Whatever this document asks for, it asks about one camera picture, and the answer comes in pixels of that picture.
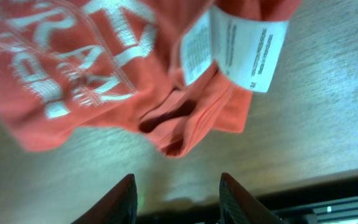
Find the white printed lettering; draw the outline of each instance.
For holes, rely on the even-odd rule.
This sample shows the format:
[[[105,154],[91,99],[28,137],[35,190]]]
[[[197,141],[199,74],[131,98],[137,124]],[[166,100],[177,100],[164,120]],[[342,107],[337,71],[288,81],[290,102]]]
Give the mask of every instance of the white printed lettering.
[[[80,78],[81,75],[73,69],[73,66],[68,62],[62,62],[56,66],[59,72],[62,72],[70,81]]]
[[[0,33],[0,39],[5,39],[5,38],[11,38],[14,35],[11,32],[2,32]]]
[[[147,24],[138,46],[131,47],[115,56],[118,66],[123,66],[136,57],[147,57],[153,50],[153,43],[157,30],[153,25]]]
[[[75,96],[73,97],[73,100],[79,103],[80,105],[85,106],[91,106],[91,105],[98,105],[98,102],[92,97],[89,96],[89,94],[86,94],[89,92],[88,90],[85,90],[84,88],[77,88],[72,91]]]
[[[84,55],[82,53],[86,50],[90,50],[90,51],[84,58]],[[95,60],[103,52],[104,52],[104,49],[101,46],[89,45],[86,47],[82,47],[80,49],[73,50],[72,52],[60,54],[60,55],[58,55],[58,57],[59,58],[67,58],[70,56],[75,56],[76,58],[82,60],[82,64],[80,66],[78,66],[78,68],[86,70],[94,64]]]
[[[48,21],[50,16],[56,16],[64,14],[65,18],[62,21]],[[49,36],[54,29],[67,29],[71,28],[76,23],[76,19],[73,15],[67,13],[67,11],[58,7],[47,12],[42,12],[36,15],[21,17],[17,19],[10,19],[9,23],[16,29],[22,30],[30,24],[40,22],[34,32],[34,42],[39,44],[40,47],[49,47]]]
[[[0,42],[0,53],[2,52],[14,52],[14,53],[18,53],[21,51],[24,51],[25,48],[21,47],[19,45],[14,46],[14,45],[9,45],[9,44],[5,44]]]
[[[11,2],[13,3],[27,3],[27,2],[31,2],[31,1],[35,1],[35,0],[11,0]]]
[[[34,9],[43,9],[43,8],[47,8],[52,6],[52,4],[50,4],[49,2],[38,2],[36,4],[34,4],[33,8]]]
[[[103,10],[109,18],[110,25],[114,32],[117,33],[122,45],[128,47],[136,44],[136,37],[128,20],[122,13],[121,8],[127,9],[147,22],[155,24],[152,10],[137,0],[92,0],[83,6],[83,10],[87,14]]]
[[[53,79],[37,81],[28,86],[32,92],[42,98],[44,103],[59,100],[62,98],[62,89],[60,85]]]
[[[115,93],[106,93],[107,91],[111,90],[115,86],[117,86],[120,82],[116,77],[116,74],[112,74],[110,77],[103,77],[99,75],[93,75],[88,78],[88,83],[91,82],[103,82],[101,86],[94,89],[93,92],[99,95],[100,100],[102,103],[107,101],[117,101],[117,100],[125,100],[130,98],[133,94],[115,94]]]
[[[45,105],[45,115],[48,119],[59,118],[68,115],[70,112],[63,101],[56,101]]]
[[[27,52],[19,52],[12,60],[16,73],[25,83],[42,80],[48,77],[37,58]]]

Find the orange t-shirt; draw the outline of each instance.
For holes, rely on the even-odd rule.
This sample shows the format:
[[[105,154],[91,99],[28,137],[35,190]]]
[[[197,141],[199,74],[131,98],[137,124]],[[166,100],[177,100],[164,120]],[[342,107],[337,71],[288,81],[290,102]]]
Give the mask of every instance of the orange t-shirt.
[[[190,86],[173,66],[181,38],[216,4],[257,21],[288,20],[300,0],[0,1],[0,120],[28,151],[80,126],[143,133],[184,156],[211,128],[244,129],[252,93],[213,63]]]

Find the wooden surface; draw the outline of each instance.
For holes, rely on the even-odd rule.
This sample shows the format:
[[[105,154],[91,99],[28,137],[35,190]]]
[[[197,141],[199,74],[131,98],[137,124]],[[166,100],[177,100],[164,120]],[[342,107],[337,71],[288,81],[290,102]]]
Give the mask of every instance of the wooden surface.
[[[217,202],[221,172],[254,195],[358,175],[358,0],[304,0],[246,130],[168,160],[142,136],[78,129],[28,154],[0,127],[0,223],[70,223],[128,173],[139,213]]]

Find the care label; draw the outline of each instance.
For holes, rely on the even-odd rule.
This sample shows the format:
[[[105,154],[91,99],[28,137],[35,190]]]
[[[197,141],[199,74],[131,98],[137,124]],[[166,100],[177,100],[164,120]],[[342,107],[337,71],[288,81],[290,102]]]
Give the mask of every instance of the care label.
[[[186,85],[196,81],[213,61],[209,11],[204,13],[183,37],[180,59],[185,72]]]
[[[197,80],[216,60],[219,69],[235,84],[266,93],[287,27],[288,21],[251,21],[213,6],[182,40],[186,85]]]
[[[211,8],[214,58],[235,84],[266,93],[282,49],[288,21],[241,19]]]

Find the shirt fabric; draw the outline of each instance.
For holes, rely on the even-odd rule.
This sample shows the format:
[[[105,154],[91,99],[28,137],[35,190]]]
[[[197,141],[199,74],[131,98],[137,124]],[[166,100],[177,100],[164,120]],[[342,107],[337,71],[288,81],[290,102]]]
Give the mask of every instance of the shirt fabric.
[[[215,62],[185,86],[181,38],[213,4],[284,21],[299,3],[0,0],[0,120],[27,151],[54,149],[77,127],[122,127],[182,157],[210,129],[242,132],[252,92]]]

